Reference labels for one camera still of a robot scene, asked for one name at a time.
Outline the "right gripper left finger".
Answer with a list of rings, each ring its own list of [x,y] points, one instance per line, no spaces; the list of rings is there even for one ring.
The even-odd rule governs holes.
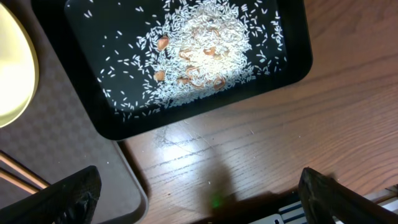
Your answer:
[[[1,209],[1,223],[91,223],[101,193],[96,166],[88,166]]]

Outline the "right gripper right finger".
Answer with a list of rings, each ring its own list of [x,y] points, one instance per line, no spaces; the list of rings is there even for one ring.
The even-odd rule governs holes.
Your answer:
[[[397,223],[397,214],[316,170],[303,169],[298,194],[308,223]]]

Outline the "wooden chopstick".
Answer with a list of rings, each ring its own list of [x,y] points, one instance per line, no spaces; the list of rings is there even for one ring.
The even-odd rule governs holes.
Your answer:
[[[6,171],[5,169],[1,168],[1,178],[8,181],[12,185],[15,185],[16,187],[30,193],[30,194],[36,194],[39,189],[32,184],[22,180],[21,178],[17,177],[16,175]]]
[[[14,159],[10,156],[7,156],[5,153],[1,152],[1,161],[7,164],[9,167],[14,169],[16,172],[20,173],[34,184],[38,185],[41,189],[47,188],[49,186],[44,180],[39,178],[33,172],[29,171],[27,168],[22,167],[19,165]]]

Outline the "yellow round plate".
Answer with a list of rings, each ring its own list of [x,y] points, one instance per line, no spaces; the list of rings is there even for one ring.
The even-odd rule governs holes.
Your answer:
[[[15,121],[32,101],[39,83],[34,45],[19,19],[1,4],[1,127]]]

